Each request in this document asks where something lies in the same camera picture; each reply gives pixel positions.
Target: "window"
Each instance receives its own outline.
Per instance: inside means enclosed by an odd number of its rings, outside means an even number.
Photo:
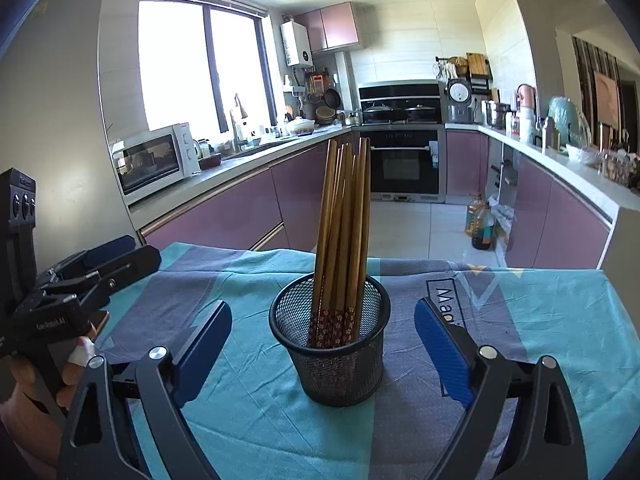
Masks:
[[[194,139],[224,142],[233,137],[231,113],[240,120],[236,95],[251,130],[274,124],[259,18],[207,4],[141,0],[138,30],[150,130],[189,123]]]

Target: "blue tablecloth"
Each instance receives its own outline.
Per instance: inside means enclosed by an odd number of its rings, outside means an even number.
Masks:
[[[350,408],[328,408],[302,391],[268,325],[277,293],[313,271],[314,255],[173,244],[161,269],[116,294],[98,345],[111,361],[138,359],[197,324],[218,299],[232,333],[196,400],[182,412],[223,480],[423,478],[462,416],[447,397],[414,328],[414,306],[431,296],[478,344],[508,358],[560,363],[580,418],[591,480],[615,464],[640,425],[640,342],[599,270],[489,269],[434,260],[370,258],[391,299],[385,376]],[[508,401],[479,478],[490,478],[508,436]],[[134,412],[155,478],[166,475]]]

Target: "screw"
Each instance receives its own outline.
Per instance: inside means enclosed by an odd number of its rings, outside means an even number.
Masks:
[[[480,355],[485,359],[495,359],[498,357],[498,351],[489,345],[484,345],[480,347]]]
[[[556,366],[558,366],[558,361],[553,359],[550,355],[545,355],[542,358],[542,364],[547,368],[555,368]]]
[[[100,368],[104,363],[104,358],[97,355],[89,361],[89,368]]]
[[[149,357],[154,361],[162,359],[166,355],[166,348],[164,346],[156,346],[149,351]]]

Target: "white microwave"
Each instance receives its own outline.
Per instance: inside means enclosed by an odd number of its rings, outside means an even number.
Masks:
[[[110,151],[127,205],[200,171],[189,123],[127,137]]]

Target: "plastic bottle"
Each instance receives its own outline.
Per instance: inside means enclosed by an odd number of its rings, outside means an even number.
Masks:
[[[494,224],[494,215],[491,213],[489,204],[486,203],[474,216],[471,245],[483,251],[491,247],[491,240],[494,235]]]
[[[484,201],[482,200],[482,194],[477,193],[474,199],[466,206],[466,219],[465,219],[465,233],[469,236],[474,231],[474,216],[476,213],[484,207]]]

